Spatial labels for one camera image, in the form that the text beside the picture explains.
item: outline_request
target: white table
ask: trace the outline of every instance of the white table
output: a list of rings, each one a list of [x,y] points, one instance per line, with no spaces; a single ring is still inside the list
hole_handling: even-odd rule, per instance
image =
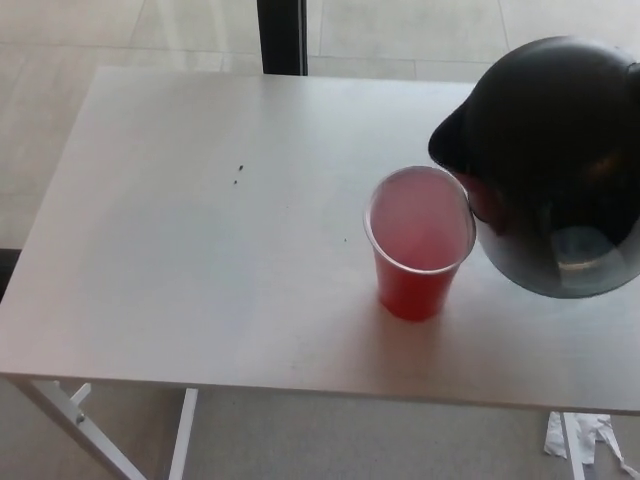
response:
[[[185,387],[172,479],[200,387],[637,414],[638,280],[553,300],[476,245],[439,318],[378,305],[363,208],[471,88],[101,70],[0,306],[0,374],[127,479],[52,380]]]

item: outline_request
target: white paper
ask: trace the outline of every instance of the white paper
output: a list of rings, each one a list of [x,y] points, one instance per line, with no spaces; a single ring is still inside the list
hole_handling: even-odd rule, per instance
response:
[[[620,447],[613,433],[610,415],[596,415],[591,413],[575,413],[578,424],[578,446],[577,452],[584,465],[593,465],[596,453],[596,442],[607,444],[611,452],[620,462],[620,469],[626,472],[631,478],[640,480],[640,473],[624,463],[624,458],[620,452]],[[547,438],[544,442],[544,451],[549,455],[567,458],[564,435],[562,433],[562,423],[558,412],[551,412],[547,425]]]

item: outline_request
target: floor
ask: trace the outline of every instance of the floor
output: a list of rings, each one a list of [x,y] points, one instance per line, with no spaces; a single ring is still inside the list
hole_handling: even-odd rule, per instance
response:
[[[0,0],[0,247],[20,248],[98,65],[260,73],[255,0]],[[640,0],[308,0],[312,75],[475,81],[555,34],[640,57]],[[98,386],[89,414],[164,478],[180,393]],[[0,477],[109,478],[0,382]],[[185,479],[569,478],[541,453],[546,414],[211,391]],[[640,467],[640,420],[614,419]],[[592,478],[625,478],[604,449]]]

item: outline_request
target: black pole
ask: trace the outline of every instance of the black pole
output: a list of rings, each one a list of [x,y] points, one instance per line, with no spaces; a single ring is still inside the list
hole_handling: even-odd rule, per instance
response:
[[[13,250],[8,248],[0,248],[0,300],[4,297],[4,291],[9,285],[13,269],[18,263],[21,250]]]
[[[307,1],[257,2],[264,73],[307,75]]]

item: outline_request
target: red cup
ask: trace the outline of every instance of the red cup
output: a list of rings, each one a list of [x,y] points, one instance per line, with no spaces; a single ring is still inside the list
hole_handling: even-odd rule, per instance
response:
[[[398,170],[376,187],[365,229],[387,310],[414,322],[440,312],[476,238],[460,183],[437,168]]]

